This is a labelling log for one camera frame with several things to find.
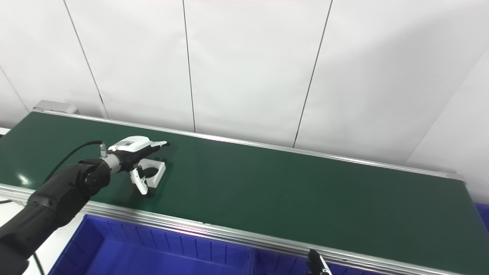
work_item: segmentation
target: black cable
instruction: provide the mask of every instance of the black cable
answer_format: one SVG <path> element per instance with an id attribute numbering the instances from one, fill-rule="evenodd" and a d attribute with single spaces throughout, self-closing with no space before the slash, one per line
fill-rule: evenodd
<path id="1" fill-rule="evenodd" d="M 5 200 L 5 201 L 0 201 L 0 205 L 1 204 L 6 204 L 6 203 L 11 203 L 12 200 Z M 43 266 L 41 265 L 41 261 L 39 260 L 39 258 L 37 257 L 37 254 L 34 252 L 34 260 L 36 261 L 36 265 L 37 265 L 37 269 L 39 269 L 39 273 L 41 273 L 41 275 L 44 275 L 44 270 L 43 270 Z"/>
<path id="2" fill-rule="evenodd" d="M 37 268 L 39 269 L 39 273 L 41 273 L 41 275 L 44 275 L 44 270 L 43 270 L 43 266 L 41 265 L 41 261 L 39 260 L 39 258 L 37 257 L 37 254 L 34 252 L 34 260 L 36 261 L 36 265 L 37 265 Z"/>
<path id="3" fill-rule="evenodd" d="M 51 171 L 51 173 L 49 173 L 49 175 L 46 177 L 46 179 L 43 181 L 43 184 L 45 182 L 47 182 L 47 180 L 49 180 L 53 175 L 54 173 L 56 173 L 56 171 L 60 168 L 61 165 L 63 165 L 63 163 L 65 163 L 65 161 L 71 157 L 71 155 L 73 155 L 74 153 L 76 153 L 76 151 L 82 149 L 83 147 L 85 146 L 88 146 L 88 145 L 93 145 L 93 144 L 102 144 L 102 141 L 101 140 L 92 140 L 92 141 L 89 141 L 87 143 L 84 143 L 78 147 L 76 147 L 73 151 L 71 151 L 68 155 L 66 155 L 66 157 L 64 159 L 62 159 L 58 165 L 56 165 L 56 167 L 54 167 L 54 169 Z"/>

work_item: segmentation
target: blue storage crate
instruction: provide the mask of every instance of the blue storage crate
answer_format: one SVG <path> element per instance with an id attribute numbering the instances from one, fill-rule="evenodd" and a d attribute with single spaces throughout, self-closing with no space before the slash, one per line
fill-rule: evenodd
<path id="1" fill-rule="evenodd" d="M 479 215 L 481 215 L 482 221 L 489 231 L 489 205 L 475 204 L 475 207 L 477 208 L 477 211 L 479 211 Z"/>
<path id="2" fill-rule="evenodd" d="M 476 204 L 489 230 L 489 205 Z M 307 259 L 85 215 L 50 275 L 305 275 Z M 330 264 L 333 275 L 380 275 Z"/>

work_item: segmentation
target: green conveyor belt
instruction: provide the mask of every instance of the green conveyor belt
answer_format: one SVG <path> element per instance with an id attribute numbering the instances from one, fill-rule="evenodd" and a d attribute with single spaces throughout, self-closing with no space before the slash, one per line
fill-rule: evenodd
<path id="1" fill-rule="evenodd" d="M 467 275 L 489 274 L 489 235 L 462 181 L 32 112 L 0 139 L 0 183 L 36 189 L 89 140 L 167 140 L 153 198 L 127 173 L 93 200 Z M 86 147 L 68 160 L 98 157 Z"/>

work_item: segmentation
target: white floor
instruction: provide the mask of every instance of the white floor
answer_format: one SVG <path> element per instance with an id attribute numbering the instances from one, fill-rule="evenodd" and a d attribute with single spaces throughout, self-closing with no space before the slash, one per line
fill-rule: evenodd
<path id="1" fill-rule="evenodd" d="M 0 225 L 5 224 L 10 218 L 15 216 L 23 207 L 15 202 L 0 204 Z M 76 228 L 82 221 L 83 215 L 78 214 L 68 225 L 56 230 L 39 249 L 37 250 L 37 256 L 43 266 L 44 272 L 49 273 L 51 267 L 54 265 L 59 255 L 65 248 L 71 236 L 75 233 Z M 24 275 L 39 275 L 39 270 L 36 266 L 36 262 L 31 257 L 29 260 L 29 267 L 24 272 Z"/>

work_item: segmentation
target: robotic arm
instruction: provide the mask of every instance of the robotic arm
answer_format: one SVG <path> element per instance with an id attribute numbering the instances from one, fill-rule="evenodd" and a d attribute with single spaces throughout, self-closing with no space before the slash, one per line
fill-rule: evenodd
<path id="1" fill-rule="evenodd" d="M 101 145 L 101 158 L 80 161 L 51 177 L 29 197 L 24 209 L 0 228 L 0 274 L 22 274 L 28 258 L 56 229 L 68 224 L 91 196 L 109 185 L 111 174 L 130 172 L 138 190 L 146 195 L 148 185 L 138 163 L 165 144 L 147 137 L 127 137 L 108 152 Z"/>

